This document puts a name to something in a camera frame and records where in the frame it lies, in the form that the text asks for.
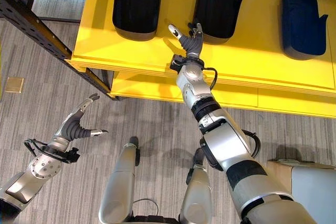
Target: gray carpet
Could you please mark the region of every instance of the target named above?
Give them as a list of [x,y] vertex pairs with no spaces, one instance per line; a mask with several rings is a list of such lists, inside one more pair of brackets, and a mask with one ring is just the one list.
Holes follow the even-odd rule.
[[[37,0],[35,12],[78,18],[74,7]],[[47,23],[73,48],[77,25]],[[23,140],[48,142],[67,114],[96,89],[68,70],[46,51],[4,20],[0,21],[2,75],[24,77],[23,93],[3,93],[0,103],[0,185],[24,170],[33,158]],[[237,123],[258,133],[258,161],[296,158],[336,164],[336,120],[228,109]],[[186,190],[185,179],[201,134],[185,105],[139,99],[115,102],[101,96],[83,117],[84,126],[106,129],[103,137],[76,140],[81,157],[64,165],[19,216],[19,224],[99,223],[98,209],[117,155],[129,137],[140,139],[141,161],[136,169],[135,199],[154,199],[165,217],[178,217]],[[213,188],[212,223],[239,223],[223,173],[208,167]],[[150,202],[134,205],[134,214],[155,213]]]

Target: yellow table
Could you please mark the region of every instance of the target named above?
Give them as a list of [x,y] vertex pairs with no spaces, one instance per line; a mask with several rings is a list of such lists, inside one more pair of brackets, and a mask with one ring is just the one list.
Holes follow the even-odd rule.
[[[176,72],[169,69],[169,62],[173,54],[183,55],[184,52],[179,42],[170,35],[167,25],[174,23],[187,34],[186,23],[192,20],[195,0],[161,0],[156,37],[146,42],[127,40],[116,33],[112,23],[113,2],[114,0],[86,1],[75,50],[69,63],[79,71],[85,71],[86,68],[119,71],[119,78],[124,81],[124,85],[127,85],[125,78],[130,75],[133,80],[137,78],[138,83],[160,84],[155,82],[159,79],[156,77],[174,83]],[[243,0],[233,37],[223,45],[205,44],[201,58],[207,67],[217,69],[217,83],[223,84],[219,87],[241,86],[256,92],[267,90],[270,95],[266,95],[269,98],[266,99],[268,105],[263,106],[266,107],[264,110],[292,111],[288,101],[282,108],[275,106],[274,98],[284,96],[296,100],[299,97],[300,101],[309,104],[312,100],[309,95],[312,95],[315,105],[324,104],[326,100],[327,104],[334,105],[336,0],[318,0],[320,15],[329,14],[327,51],[323,56],[307,61],[290,59],[282,52],[279,35],[280,2],[281,0]],[[207,71],[205,73],[207,81],[211,81],[213,73]],[[117,80],[114,80],[111,94],[121,95],[122,92],[119,92],[121,86],[116,88],[116,82]],[[157,95],[156,91],[144,95],[139,91],[130,96],[140,98],[152,96],[170,101],[175,99],[169,94]],[[325,114],[322,109],[318,112],[293,113],[325,116],[335,114],[334,112]]]

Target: black seat cushion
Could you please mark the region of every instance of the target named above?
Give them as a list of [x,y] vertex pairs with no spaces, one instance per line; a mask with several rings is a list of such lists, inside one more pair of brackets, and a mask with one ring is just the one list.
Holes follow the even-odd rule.
[[236,27],[242,0],[197,0],[194,22],[203,32],[217,38],[230,38]]
[[156,31],[161,0],[114,0],[113,24],[134,33]]
[[282,42],[294,58],[322,55],[326,48],[327,15],[319,17],[317,0],[282,0]]

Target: robot forearm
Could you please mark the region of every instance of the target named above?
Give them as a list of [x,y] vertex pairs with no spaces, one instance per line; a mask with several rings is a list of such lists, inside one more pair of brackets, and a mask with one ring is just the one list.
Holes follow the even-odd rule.
[[[181,42],[183,35],[173,26],[170,31]],[[219,106],[204,81],[203,61],[189,57],[187,51],[186,58],[174,56],[171,69],[178,72],[176,83],[203,133],[200,144],[209,164],[227,176],[242,223],[315,223],[306,210],[251,157],[244,133]]]
[[[25,145],[35,158],[27,169],[11,178],[0,188],[0,223],[12,223],[17,215],[24,210],[37,195],[43,185],[62,167],[62,163],[73,163],[79,158],[78,149],[71,148],[76,138],[98,136],[105,130],[86,130],[80,126],[80,119],[85,109],[93,101],[99,99],[94,94],[81,103],[64,120],[49,144],[37,140],[26,140]],[[35,149],[41,154],[36,156]]]

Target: brass floor plate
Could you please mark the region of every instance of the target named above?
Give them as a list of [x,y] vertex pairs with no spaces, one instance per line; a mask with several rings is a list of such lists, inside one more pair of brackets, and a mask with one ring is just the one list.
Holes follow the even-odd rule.
[[24,80],[22,77],[8,77],[5,92],[21,93]]

